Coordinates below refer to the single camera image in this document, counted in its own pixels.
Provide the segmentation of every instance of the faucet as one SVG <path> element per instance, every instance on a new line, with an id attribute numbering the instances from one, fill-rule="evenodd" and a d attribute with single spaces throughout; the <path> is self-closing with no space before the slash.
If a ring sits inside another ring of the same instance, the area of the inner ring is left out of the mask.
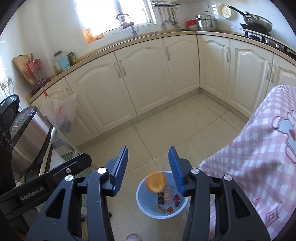
<path id="1" fill-rule="evenodd" d="M 118 18 L 119 16 L 124 16 L 124 15 L 128 16 L 128 18 L 130 20 L 129 26 L 131 27 L 131 29 L 133 31 L 133 38 L 136 39 L 138 37 L 138 31 L 139 31 L 139 29 L 137 31 L 135 31 L 135 29 L 133 27 L 133 22 L 131 22 L 131 18 L 129 17 L 128 14 L 126 14 L 126 13 L 117 14 L 116 15 L 116 20 L 119 20 L 119 18 Z"/>

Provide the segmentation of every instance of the blue label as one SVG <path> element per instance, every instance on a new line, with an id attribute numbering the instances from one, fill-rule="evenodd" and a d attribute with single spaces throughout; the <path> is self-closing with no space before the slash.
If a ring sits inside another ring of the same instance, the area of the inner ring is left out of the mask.
<path id="1" fill-rule="evenodd" d="M 59 59 L 59 65 L 63 71 L 70 68 L 70 64 L 66 56 Z"/>

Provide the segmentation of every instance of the white cabinet door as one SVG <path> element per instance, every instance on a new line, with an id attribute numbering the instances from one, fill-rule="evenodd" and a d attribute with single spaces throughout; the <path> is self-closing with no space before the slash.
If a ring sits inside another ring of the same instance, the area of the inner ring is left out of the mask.
<path id="1" fill-rule="evenodd" d="M 200 87 L 226 101 L 229 68 L 230 39 L 198 35 L 200 53 Z"/>
<path id="2" fill-rule="evenodd" d="M 62 90 L 61 93 L 62 93 L 63 99 L 66 99 L 73 94 L 65 78 L 62 78 L 61 80 L 53 84 L 51 87 L 49 87 L 46 90 L 46 92 L 50 96 L 55 92 L 57 92 L 58 89 Z M 42 94 L 31 105 L 34 105 L 40 109 L 44 98 L 45 98 L 45 95 Z M 74 120 L 74 129 L 71 135 L 67 137 L 69 141 L 74 146 L 79 146 L 80 144 L 87 142 L 88 140 L 91 140 L 92 138 L 98 136 L 99 134 L 100 133 L 92 124 L 90 119 L 87 117 L 81 105 L 77 103 L 76 116 Z"/>
<path id="3" fill-rule="evenodd" d="M 125 47 L 115 55 L 138 115 L 172 99 L 161 39 Z"/>
<path id="4" fill-rule="evenodd" d="M 100 133 L 136 116 L 114 53 L 83 65 L 66 80 Z"/>
<path id="5" fill-rule="evenodd" d="M 226 102 L 251 117 L 265 97 L 273 53 L 233 39 L 230 43 L 230 77 Z"/>
<path id="6" fill-rule="evenodd" d="M 173 98 L 199 88 L 200 70 L 196 35 L 163 38 Z"/>
<path id="7" fill-rule="evenodd" d="M 274 54 L 274 63 L 267 94 L 277 85 L 296 86 L 296 66 Z"/>

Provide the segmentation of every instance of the blue plastic bucket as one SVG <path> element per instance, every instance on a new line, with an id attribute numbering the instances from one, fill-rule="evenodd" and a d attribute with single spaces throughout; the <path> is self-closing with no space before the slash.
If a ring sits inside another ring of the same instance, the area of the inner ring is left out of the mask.
<path id="1" fill-rule="evenodd" d="M 172 202 L 170 204 L 164 204 L 161 205 L 163 208 L 165 208 L 166 210 L 168 209 L 168 207 L 172 207 L 173 208 L 173 212 L 168 214 L 167 212 L 162 213 L 160 212 L 158 209 L 156 209 L 157 206 L 157 202 L 158 202 L 158 198 L 157 198 L 157 194 L 150 192 L 145 185 L 145 180 L 153 175 L 154 173 L 158 173 L 158 172 L 163 172 L 165 174 L 165 178 L 166 178 L 166 185 L 171 186 L 172 187 L 172 194 L 174 197 L 174 195 L 178 195 L 180 197 L 180 204 L 178 207 L 175 207 L 175 203 L 172 200 Z M 158 172 L 154 172 L 151 173 L 150 175 L 148 175 L 147 177 L 145 177 L 139 184 L 138 188 L 137 188 L 137 192 L 136 192 L 136 200 L 137 200 L 137 204 L 139 206 L 139 208 L 141 209 L 141 211 L 143 213 L 145 213 L 147 216 L 152 217 L 152 218 L 156 218 L 156 219 L 166 219 L 166 218 L 171 218 L 173 216 L 176 216 L 177 214 L 179 214 L 186 206 L 189 197 L 183 197 L 178 191 L 177 191 L 177 187 L 175 184 L 175 180 L 173 177 L 173 173 L 171 171 L 158 171 Z"/>

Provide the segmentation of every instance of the frying pan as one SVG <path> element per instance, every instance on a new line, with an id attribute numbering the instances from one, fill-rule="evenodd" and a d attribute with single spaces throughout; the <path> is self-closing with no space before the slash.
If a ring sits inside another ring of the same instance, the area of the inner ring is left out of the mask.
<path id="1" fill-rule="evenodd" d="M 246 15 L 242 11 L 239 11 L 238 9 L 236 9 L 232 6 L 228 6 L 228 7 L 237 11 L 241 15 L 243 15 L 244 21 L 246 22 L 247 25 L 257 26 L 259 28 L 264 28 L 268 32 L 271 32 L 272 23 L 270 21 L 268 21 L 266 18 L 263 18 L 263 17 L 256 15 L 256 14 L 250 14 L 249 12 L 246 12 L 247 13 L 247 15 Z"/>

